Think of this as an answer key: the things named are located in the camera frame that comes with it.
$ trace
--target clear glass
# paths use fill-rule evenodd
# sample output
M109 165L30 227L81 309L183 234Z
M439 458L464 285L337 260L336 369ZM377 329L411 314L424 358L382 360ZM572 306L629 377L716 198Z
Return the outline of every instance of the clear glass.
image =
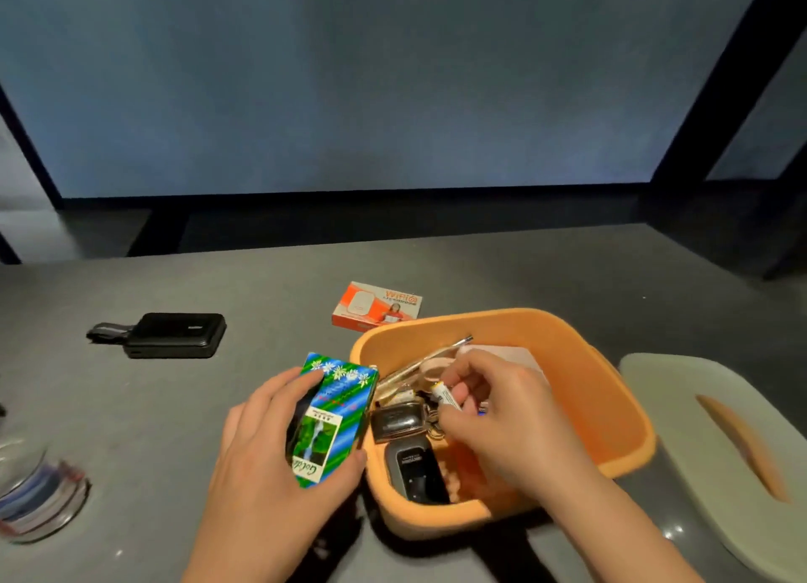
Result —
M25 441L0 444L0 536L32 543L67 525L90 483L81 469Z

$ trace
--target orange container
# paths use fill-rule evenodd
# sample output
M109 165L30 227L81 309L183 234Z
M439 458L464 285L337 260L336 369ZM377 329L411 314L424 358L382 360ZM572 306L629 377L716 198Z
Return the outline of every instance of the orange container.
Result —
M650 419L609 362L559 317L538 309L500 309L429 317L375 328L358 339L350 362L375 364L381 376L472 334L484 345L526 347L600 471L614 478L646 464L655 452ZM452 449L432 441L449 494L461 495ZM389 482L386 444L367 431L367 480L384 522L401 538L445 536L536 507L516 490L494 483L483 500L447 506L409 502Z

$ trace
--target hand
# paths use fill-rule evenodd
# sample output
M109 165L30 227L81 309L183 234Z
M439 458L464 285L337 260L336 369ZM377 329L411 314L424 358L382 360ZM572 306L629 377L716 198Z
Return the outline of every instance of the hand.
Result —
M532 498L546 504L570 480L598 473L540 373L472 350L441 379L462 406L440 407L442 429ZM478 416L485 400L488 413Z
M319 529L357 487L367 455L356 451L316 487L302 489L286 460L295 405L322 380L300 369L272 377L230 410L183 583L285 581Z

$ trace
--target table surface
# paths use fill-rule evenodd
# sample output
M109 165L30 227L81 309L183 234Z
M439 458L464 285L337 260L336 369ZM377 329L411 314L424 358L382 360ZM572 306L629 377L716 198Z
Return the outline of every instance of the table surface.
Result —
M49 442L94 483L59 534L0 545L3 581L177 581L227 409L308 351L348 354L358 333L330 313L351 280L422 295L422 317L545 309L614 364L636 351L715 359L807 434L807 322L643 225L0 266L3 436ZM227 333L208 360L130 360L85 339L97 322L151 311L223 313ZM707 581L761 580L705 526L663 450L620 484ZM307 563L309 580L333 568L338 581L474 583L514 568L551 580L544 566L561 583L590 580L548 522L404 543L370 499L358 508L334 557Z

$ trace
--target orange box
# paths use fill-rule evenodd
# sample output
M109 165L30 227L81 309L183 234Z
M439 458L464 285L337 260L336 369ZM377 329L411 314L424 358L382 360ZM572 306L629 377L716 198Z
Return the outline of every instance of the orange box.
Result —
M530 350L546 374L552 394L605 476L625 475L651 459L656 445L653 426L620 374L569 324L545 311L501 309L383 326L358 339L350 352L350 362L375 364L384 377L469 334L475 343ZM386 446L375 444L372 429L368 430L364 439L367 481L384 522L401 538L445 536L537 506L513 488L495 481L483 500L447 506L409 502L389 482L384 464ZM432 446L449 495L461 496L452 447L445 440L432 441Z
M376 326L397 324L417 318L423 296L415 296L351 281L331 315L341 328L365 332Z

